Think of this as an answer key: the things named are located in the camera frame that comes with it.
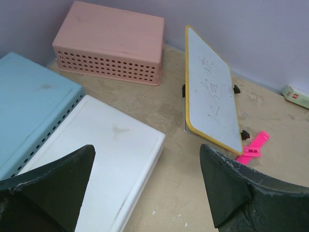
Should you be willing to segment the pink perforated basket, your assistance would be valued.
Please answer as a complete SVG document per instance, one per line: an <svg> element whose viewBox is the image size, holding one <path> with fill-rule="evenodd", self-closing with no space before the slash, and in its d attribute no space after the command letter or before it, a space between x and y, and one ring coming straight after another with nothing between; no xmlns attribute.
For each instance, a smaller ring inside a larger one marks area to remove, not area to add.
<svg viewBox="0 0 309 232"><path fill-rule="evenodd" d="M164 19L75 1L54 41L60 70L157 86Z"/></svg>

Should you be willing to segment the white perforated basket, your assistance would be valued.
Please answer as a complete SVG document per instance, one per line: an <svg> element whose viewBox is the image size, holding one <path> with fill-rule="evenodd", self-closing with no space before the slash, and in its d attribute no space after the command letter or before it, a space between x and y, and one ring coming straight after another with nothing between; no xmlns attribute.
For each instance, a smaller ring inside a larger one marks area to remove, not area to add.
<svg viewBox="0 0 309 232"><path fill-rule="evenodd" d="M164 139L164 133L86 95L21 172L93 145L96 155L76 231L121 232L162 153Z"/></svg>

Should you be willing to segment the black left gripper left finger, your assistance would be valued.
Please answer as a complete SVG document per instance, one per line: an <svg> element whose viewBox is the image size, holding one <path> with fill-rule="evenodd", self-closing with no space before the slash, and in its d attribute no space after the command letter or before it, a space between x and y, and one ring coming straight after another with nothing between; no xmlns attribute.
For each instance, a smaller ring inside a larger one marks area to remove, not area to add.
<svg viewBox="0 0 309 232"><path fill-rule="evenodd" d="M0 182L2 232L73 232L92 171L95 148L72 153Z"/></svg>

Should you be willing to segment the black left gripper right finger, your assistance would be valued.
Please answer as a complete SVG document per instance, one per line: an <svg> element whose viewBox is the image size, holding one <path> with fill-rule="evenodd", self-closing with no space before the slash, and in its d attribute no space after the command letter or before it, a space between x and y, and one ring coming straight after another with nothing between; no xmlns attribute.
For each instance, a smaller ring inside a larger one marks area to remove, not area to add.
<svg viewBox="0 0 309 232"><path fill-rule="evenodd" d="M200 166L221 232L307 232L309 189L238 163L202 144Z"/></svg>

